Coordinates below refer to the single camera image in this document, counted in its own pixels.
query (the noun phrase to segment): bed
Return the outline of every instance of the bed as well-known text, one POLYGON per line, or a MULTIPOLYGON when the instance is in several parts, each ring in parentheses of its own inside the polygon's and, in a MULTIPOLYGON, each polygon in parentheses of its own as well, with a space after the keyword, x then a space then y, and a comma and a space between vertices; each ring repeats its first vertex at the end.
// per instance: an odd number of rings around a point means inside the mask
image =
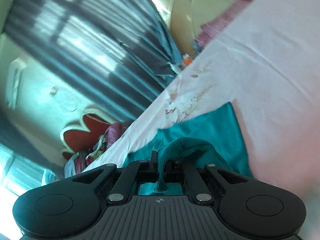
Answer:
POLYGON ((87 170, 122 166, 165 129, 230 101, 254 176, 304 199, 319 239, 320 0, 255 0, 87 170))

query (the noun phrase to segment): ribbed surface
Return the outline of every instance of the ribbed surface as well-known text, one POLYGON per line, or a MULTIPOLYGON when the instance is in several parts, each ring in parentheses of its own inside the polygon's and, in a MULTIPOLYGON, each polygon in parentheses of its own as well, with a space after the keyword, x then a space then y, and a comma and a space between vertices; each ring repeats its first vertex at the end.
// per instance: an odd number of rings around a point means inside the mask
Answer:
POLYGON ((109 207, 83 240, 244 240, 228 230, 209 207, 186 196, 134 196, 130 203, 109 207))

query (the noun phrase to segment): black plastic base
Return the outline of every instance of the black plastic base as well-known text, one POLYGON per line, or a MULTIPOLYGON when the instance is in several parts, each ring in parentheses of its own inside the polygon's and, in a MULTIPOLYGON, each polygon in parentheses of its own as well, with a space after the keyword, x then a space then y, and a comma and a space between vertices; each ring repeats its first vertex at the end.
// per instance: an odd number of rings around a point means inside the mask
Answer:
POLYGON ((141 183, 157 180, 155 155, 31 190, 14 218, 37 239, 297 239, 302 200, 217 166, 168 162, 165 181, 180 183, 184 196, 136 196, 141 183))

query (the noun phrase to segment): teal fabric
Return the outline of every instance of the teal fabric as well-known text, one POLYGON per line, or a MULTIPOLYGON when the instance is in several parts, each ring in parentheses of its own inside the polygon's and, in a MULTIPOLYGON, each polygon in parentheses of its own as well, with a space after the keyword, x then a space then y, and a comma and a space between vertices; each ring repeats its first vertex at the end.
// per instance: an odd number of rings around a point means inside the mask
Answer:
MULTIPOLYGON (((188 159, 198 168, 214 163, 252 177, 245 143, 230 102, 210 113, 158 130, 145 147, 128 154, 124 166, 136 160, 150 160, 152 150, 158 151, 159 170, 169 159, 188 159)), ((167 187, 161 182, 161 174, 152 189, 148 192, 141 190, 144 195, 168 194, 167 187)))
POLYGON ((181 137, 158 152, 159 178, 156 183, 145 183, 140 186, 140 195, 181 195, 179 184, 164 182, 164 167, 168 160, 188 160, 196 167, 204 167, 214 163, 225 169, 231 169, 227 162, 216 152, 213 145, 207 141, 181 137))

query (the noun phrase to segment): metal rivet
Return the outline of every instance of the metal rivet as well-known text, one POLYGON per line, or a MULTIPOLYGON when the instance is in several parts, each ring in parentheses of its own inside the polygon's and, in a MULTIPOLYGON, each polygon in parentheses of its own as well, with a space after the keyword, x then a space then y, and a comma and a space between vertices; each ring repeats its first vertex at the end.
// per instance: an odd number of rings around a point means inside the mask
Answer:
POLYGON ((109 195, 108 198, 111 201, 121 201, 124 199, 124 196, 122 194, 115 193, 115 194, 109 195))
POLYGON ((206 194, 206 193, 198 194, 196 196, 196 198, 199 201, 209 201, 209 200, 212 199, 212 197, 209 194, 206 194))

